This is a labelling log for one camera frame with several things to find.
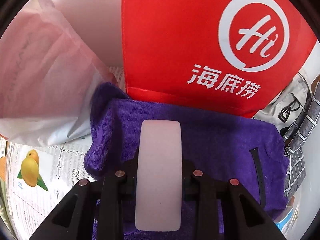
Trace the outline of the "purple towel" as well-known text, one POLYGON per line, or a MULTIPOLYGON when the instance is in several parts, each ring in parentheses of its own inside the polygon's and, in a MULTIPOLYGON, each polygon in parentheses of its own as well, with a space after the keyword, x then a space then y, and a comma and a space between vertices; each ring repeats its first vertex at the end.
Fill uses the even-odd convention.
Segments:
POLYGON ((85 156, 88 174, 100 178, 130 160, 139 145, 144 120, 171 120, 181 125, 182 154, 218 180, 238 179, 265 211, 278 217, 289 160, 272 124, 200 109, 135 101, 116 86, 100 85, 92 98, 92 146, 85 156))

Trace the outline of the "white foam pad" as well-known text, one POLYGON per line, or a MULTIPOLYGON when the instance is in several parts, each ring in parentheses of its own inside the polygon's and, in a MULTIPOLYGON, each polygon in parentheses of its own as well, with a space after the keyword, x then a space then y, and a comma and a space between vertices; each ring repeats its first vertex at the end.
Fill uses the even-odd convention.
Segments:
POLYGON ((152 232, 181 226, 182 139, 177 121, 142 123, 136 186, 135 226, 152 232))

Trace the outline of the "blue tissue pack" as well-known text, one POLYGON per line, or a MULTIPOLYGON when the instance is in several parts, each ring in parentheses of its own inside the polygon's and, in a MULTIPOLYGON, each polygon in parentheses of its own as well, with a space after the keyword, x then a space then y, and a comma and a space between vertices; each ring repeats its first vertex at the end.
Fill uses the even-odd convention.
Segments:
POLYGON ((298 218, 300 199, 292 196, 286 209, 274 220, 275 225, 286 237, 298 218))

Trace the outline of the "white Miniso plastic bag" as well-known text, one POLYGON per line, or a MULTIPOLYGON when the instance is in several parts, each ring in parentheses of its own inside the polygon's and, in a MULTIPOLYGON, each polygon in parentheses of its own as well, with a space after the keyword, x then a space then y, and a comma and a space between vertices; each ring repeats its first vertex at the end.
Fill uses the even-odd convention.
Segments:
POLYGON ((1 136, 52 146, 90 133, 92 96, 116 83, 54 7, 24 8, 1 37, 1 136))

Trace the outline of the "beige fabric bag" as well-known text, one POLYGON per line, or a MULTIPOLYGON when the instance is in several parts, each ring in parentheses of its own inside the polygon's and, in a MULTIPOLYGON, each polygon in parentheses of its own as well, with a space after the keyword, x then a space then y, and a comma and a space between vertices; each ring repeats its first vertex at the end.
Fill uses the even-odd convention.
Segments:
POLYGON ((305 71, 301 70, 292 81, 253 119, 273 124, 284 135, 300 113, 307 109, 311 97, 311 82, 305 71))

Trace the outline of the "red paper shopping bag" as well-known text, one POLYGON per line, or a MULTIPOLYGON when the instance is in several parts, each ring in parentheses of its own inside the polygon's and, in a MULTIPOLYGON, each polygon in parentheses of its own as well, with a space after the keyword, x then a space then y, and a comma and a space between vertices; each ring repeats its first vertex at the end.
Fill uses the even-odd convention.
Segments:
POLYGON ((131 98, 249 118, 317 40, 288 0, 122 0, 121 23, 131 98))

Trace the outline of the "grey checked cloth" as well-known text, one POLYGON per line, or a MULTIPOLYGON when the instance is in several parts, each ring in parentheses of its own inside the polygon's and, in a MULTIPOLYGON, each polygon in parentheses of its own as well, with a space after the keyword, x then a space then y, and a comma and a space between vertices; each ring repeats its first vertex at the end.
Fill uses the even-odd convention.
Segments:
POLYGON ((295 122, 289 127, 283 138, 290 142, 285 147, 284 155, 290 163, 287 169, 284 186, 284 196, 288 199, 295 194, 306 176, 306 167, 302 146, 310 137, 311 132, 319 121, 319 83, 315 88, 313 96, 306 103, 295 122))

